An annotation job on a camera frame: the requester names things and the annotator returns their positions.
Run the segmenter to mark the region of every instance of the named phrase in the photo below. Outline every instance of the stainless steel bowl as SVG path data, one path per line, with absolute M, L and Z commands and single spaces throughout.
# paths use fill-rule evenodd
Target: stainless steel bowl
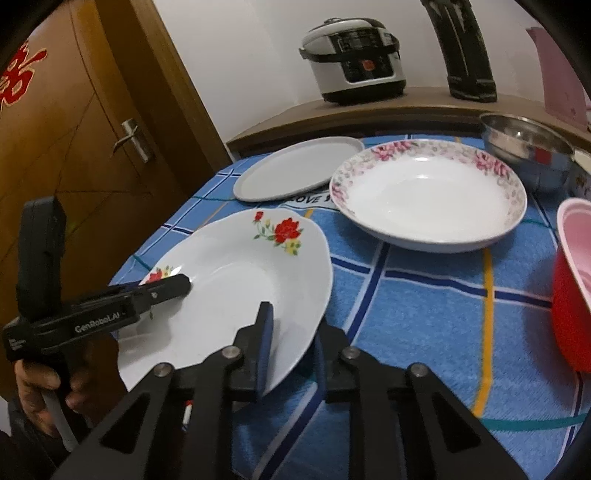
M 562 187 L 573 167 L 573 147 L 558 133 L 528 118 L 483 113 L 486 151 L 507 163 L 531 192 Z

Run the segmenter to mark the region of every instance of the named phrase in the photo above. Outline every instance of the metal bolt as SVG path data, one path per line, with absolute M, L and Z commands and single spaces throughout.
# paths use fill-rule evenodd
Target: metal bolt
M 415 376 L 415 377 L 426 377 L 427 374 L 429 373 L 429 367 L 425 364 L 412 364 L 410 366 L 410 372 Z
M 173 371 L 173 366 L 166 362 L 162 362 L 154 367 L 154 375 L 156 377 L 166 377 L 171 371 Z
M 224 356 L 224 358 L 227 358 L 228 360 L 238 357 L 241 353 L 242 353 L 242 350 L 240 350 L 235 345 L 225 346 L 222 350 L 222 355 Z
M 361 350 L 359 350 L 356 346 L 346 346 L 340 351 L 340 353 L 347 360 L 354 360 L 361 354 Z

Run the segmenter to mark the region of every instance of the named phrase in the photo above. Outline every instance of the door handle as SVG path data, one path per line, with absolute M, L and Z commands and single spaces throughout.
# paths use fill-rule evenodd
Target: door handle
M 113 145 L 113 151 L 111 152 L 110 158 L 113 158 L 115 152 L 119 150 L 123 145 L 125 145 L 129 140 L 133 143 L 135 147 L 135 151 L 141 157 L 144 163 L 149 162 L 152 158 L 154 158 L 154 152 L 150 148 L 150 145 L 146 141 L 144 134 L 139 130 L 138 123 L 133 119 L 130 118 L 121 124 L 123 130 L 127 135 L 120 138 L 115 142 Z

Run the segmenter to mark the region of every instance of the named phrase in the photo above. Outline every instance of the pink container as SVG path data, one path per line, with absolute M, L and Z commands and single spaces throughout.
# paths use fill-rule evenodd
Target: pink container
M 591 202 L 578 198 L 562 202 L 558 235 L 552 327 L 570 366 L 591 372 Z
M 540 59 L 546 111 L 574 127 L 587 131 L 585 90 L 560 47 L 541 27 L 527 28 Z

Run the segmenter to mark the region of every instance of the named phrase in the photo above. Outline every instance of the wooden shelf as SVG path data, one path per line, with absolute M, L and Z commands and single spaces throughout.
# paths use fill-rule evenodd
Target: wooden shelf
M 303 103 L 265 120 L 228 142 L 240 157 L 267 153 L 295 142 L 326 135 L 429 133 L 480 136 L 478 116 L 502 112 L 536 120 L 567 138 L 573 145 L 591 150 L 591 135 L 544 110 L 540 102 L 499 95 L 494 103 L 459 100 L 443 87 L 409 87 L 402 97 L 359 105 L 339 106 L 323 100 Z

